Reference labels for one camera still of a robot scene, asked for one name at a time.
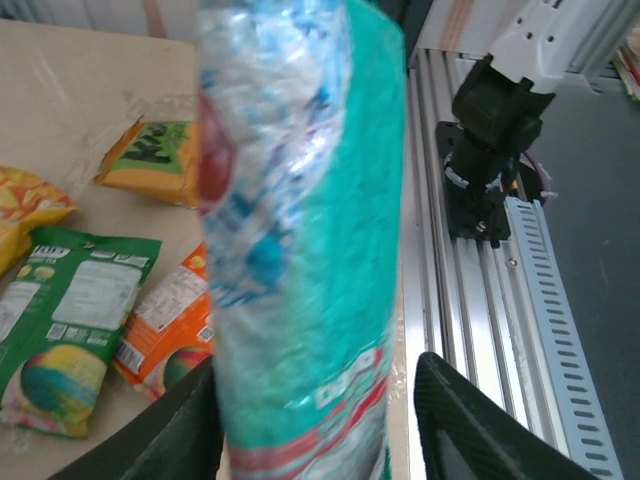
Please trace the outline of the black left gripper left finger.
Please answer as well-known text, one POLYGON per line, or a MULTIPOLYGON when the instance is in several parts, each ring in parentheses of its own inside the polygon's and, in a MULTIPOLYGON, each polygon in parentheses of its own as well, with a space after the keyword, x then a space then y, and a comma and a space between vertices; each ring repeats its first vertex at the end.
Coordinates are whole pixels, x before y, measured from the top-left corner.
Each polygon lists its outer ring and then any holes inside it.
POLYGON ((48 480, 216 480, 223 451, 212 362, 48 480))

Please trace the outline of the teal and white snack bag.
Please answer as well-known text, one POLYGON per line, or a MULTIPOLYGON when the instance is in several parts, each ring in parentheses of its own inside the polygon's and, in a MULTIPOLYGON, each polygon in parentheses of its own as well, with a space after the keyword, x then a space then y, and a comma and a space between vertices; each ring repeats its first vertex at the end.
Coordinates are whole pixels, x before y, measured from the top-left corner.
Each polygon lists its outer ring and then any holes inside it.
POLYGON ((405 47, 368 0, 198 0, 231 480, 390 480, 405 47))

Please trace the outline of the orange snack bag green print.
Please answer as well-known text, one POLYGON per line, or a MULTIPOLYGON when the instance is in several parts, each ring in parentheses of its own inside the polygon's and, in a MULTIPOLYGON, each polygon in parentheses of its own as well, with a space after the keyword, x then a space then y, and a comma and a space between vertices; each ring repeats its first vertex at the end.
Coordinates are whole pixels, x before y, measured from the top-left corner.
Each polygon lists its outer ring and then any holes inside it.
POLYGON ((198 145, 195 121, 138 120, 105 154, 94 183, 195 208, 198 145))

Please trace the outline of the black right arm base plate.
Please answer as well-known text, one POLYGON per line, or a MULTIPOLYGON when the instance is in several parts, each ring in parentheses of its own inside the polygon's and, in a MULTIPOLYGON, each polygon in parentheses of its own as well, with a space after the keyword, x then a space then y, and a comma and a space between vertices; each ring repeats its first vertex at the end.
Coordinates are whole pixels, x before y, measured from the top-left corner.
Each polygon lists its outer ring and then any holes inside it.
POLYGON ((452 168, 454 149, 463 142, 457 122, 439 121, 435 127, 437 151, 443 169, 448 231, 452 238, 488 242, 498 248, 511 234, 505 208, 502 174, 473 196, 468 182, 452 168))

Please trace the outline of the orange fruit snack bag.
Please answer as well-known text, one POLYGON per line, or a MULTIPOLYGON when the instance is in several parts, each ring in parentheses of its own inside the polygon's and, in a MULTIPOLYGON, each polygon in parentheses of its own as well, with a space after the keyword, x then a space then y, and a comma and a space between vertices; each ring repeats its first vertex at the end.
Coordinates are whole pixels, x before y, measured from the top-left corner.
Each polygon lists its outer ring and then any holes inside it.
POLYGON ((151 402, 215 352, 206 263, 201 244, 144 296, 125 324, 114 366, 151 402))

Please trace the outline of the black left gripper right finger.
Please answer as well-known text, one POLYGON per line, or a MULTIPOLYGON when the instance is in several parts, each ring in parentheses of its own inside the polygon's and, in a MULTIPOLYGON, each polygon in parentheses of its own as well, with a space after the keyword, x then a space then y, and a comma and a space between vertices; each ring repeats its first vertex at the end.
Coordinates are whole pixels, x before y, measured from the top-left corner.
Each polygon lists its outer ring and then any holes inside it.
POLYGON ((598 480, 433 352, 418 358, 414 408, 427 480, 598 480))

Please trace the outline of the yellow chips snack bag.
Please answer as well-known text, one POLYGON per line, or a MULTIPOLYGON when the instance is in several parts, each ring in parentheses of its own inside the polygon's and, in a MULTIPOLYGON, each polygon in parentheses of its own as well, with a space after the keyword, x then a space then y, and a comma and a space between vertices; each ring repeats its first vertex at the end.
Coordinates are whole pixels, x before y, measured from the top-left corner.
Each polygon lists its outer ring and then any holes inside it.
POLYGON ((76 209, 56 185, 15 167, 0 165, 0 276, 31 246, 31 231, 56 225, 76 209))

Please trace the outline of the aluminium rail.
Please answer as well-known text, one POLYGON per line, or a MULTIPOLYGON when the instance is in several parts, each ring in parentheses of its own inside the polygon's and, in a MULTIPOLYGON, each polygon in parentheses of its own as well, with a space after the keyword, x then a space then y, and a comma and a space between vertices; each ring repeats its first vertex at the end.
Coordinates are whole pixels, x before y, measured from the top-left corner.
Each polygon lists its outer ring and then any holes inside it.
POLYGON ((563 454, 565 428, 525 263, 546 245, 538 205, 517 201, 509 240, 449 235, 436 127, 451 122, 456 57, 417 49, 409 61, 403 192, 405 364, 433 351, 494 403, 563 454))

